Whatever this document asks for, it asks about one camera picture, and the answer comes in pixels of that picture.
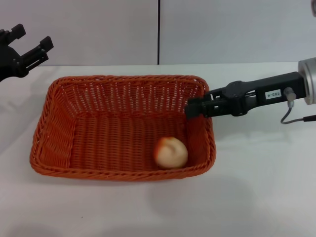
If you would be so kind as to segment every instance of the woven texture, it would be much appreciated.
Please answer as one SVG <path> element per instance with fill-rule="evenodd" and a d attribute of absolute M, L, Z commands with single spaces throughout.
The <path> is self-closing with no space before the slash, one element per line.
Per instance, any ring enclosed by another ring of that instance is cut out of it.
<path fill-rule="evenodd" d="M 208 91 L 194 76 L 82 76 L 49 88 L 30 155 L 44 175 L 162 180 L 208 171 L 215 162 L 212 120 L 186 121 L 187 99 Z M 153 158 L 161 137 L 188 148 L 185 167 L 162 170 Z"/>

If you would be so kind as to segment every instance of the white label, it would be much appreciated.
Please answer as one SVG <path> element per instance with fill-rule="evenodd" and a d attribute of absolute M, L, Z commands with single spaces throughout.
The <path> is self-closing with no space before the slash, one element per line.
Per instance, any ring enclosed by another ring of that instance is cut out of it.
<path fill-rule="evenodd" d="M 270 99 L 278 98 L 282 96 L 281 90 L 268 91 L 265 93 L 265 95 L 266 95 L 266 100 L 270 100 Z"/>

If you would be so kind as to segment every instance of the table surface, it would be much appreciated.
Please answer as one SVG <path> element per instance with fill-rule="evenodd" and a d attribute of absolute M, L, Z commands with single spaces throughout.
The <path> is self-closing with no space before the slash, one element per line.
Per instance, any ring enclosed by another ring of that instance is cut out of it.
<path fill-rule="evenodd" d="M 316 235 L 315 123 L 281 125 L 286 103 L 213 119 L 207 173 L 163 182 L 42 176 L 29 164 L 49 85 L 77 75 L 183 74 L 212 89 L 296 71 L 297 63 L 39 67 L 0 83 L 1 237 L 309 237 Z M 295 102 L 290 118 L 316 114 Z"/>

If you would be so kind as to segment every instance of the black cable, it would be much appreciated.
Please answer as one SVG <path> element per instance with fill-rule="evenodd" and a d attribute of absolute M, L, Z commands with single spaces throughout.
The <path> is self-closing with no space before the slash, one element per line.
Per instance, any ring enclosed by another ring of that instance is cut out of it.
<path fill-rule="evenodd" d="M 288 108 L 288 111 L 286 112 L 286 114 L 281 119 L 281 123 L 282 124 L 290 124 L 290 123 L 293 123 L 293 122 L 303 121 L 303 118 L 298 118 L 298 119 L 294 119 L 294 120 L 290 120 L 290 121 L 284 122 L 284 120 L 289 116 L 291 111 L 292 111 L 292 108 Z"/>
<path fill-rule="evenodd" d="M 304 122 L 316 121 L 316 115 L 304 117 L 304 118 L 303 118 L 303 121 L 304 121 Z"/>
<path fill-rule="evenodd" d="M 160 0 L 158 0 L 157 64 L 160 64 Z"/>

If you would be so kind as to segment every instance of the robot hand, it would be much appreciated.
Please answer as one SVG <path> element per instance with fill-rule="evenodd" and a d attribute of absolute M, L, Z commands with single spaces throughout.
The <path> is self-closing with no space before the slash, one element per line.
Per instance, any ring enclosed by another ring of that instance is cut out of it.
<path fill-rule="evenodd" d="M 48 60 L 47 52 L 54 47 L 49 36 L 22 56 L 9 46 L 24 35 L 25 30 L 21 24 L 13 27 L 11 32 L 0 30 L 0 81 L 8 77 L 23 78 L 30 70 Z"/>
<path fill-rule="evenodd" d="M 300 98 L 305 98 L 308 105 L 316 104 L 316 58 L 300 61 L 298 72 L 250 82 L 234 81 L 203 97 L 189 99 L 185 114 L 187 119 L 200 114 L 206 118 L 242 116 L 253 108 L 287 101 L 288 112 L 281 123 L 315 121 L 316 116 L 284 121 L 294 107 L 294 100 Z"/>

